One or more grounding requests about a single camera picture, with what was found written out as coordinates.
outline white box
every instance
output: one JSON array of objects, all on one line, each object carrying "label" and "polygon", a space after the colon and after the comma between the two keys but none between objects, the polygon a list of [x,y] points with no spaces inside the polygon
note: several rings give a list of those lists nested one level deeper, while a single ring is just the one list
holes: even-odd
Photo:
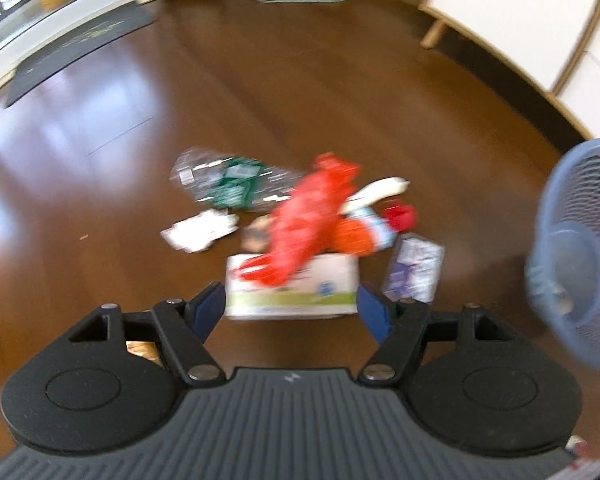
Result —
[{"label": "white box", "polygon": [[236,254],[226,261],[226,309],[241,319],[307,319],[355,314],[358,258],[318,254],[284,286],[266,287],[235,277],[234,269],[257,254]]}]

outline dark brown floor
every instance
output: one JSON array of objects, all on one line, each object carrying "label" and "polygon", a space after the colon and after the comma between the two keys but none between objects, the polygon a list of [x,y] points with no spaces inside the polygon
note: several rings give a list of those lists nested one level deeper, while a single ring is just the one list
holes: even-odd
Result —
[{"label": "dark brown floor", "polygon": [[[172,250],[159,232],[197,212],[168,181],[194,144],[307,170],[333,151],[360,185],[400,175],[417,231],[446,246],[437,308],[486,304],[582,382],[577,431],[600,455],[600,373],[574,363],[526,306],[523,263],[558,152],[437,51],[393,0],[259,4],[160,0],[157,23],[76,62],[4,110],[0,91],[0,384],[106,301],[140,310],[221,280],[239,234]],[[388,251],[361,261],[379,285]],[[223,320],[219,362],[347,366],[374,343],[356,317]],[[12,446],[0,418],[0,456]]]}]

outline blue laundry basket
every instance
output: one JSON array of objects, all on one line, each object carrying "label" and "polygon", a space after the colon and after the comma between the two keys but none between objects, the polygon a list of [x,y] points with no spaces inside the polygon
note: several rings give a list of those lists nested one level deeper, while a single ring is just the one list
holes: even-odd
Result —
[{"label": "blue laundry basket", "polygon": [[538,315],[600,369],[600,139],[577,145],[552,171],[525,273]]}]

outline white crumpled paper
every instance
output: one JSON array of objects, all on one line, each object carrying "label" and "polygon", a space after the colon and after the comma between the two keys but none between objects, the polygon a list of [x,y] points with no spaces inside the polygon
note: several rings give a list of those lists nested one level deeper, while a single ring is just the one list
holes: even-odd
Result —
[{"label": "white crumpled paper", "polygon": [[229,215],[227,210],[207,209],[160,234],[174,249],[198,253],[211,247],[214,240],[237,230],[237,223],[238,215]]}]

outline green stripe on box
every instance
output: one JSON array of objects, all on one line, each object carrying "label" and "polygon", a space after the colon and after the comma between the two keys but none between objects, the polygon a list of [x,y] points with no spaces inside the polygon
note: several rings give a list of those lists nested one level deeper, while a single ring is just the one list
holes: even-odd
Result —
[{"label": "green stripe on box", "polygon": [[234,292],[227,298],[227,306],[313,306],[356,304],[356,293],[336,292],[319,296],[314,292]]}]

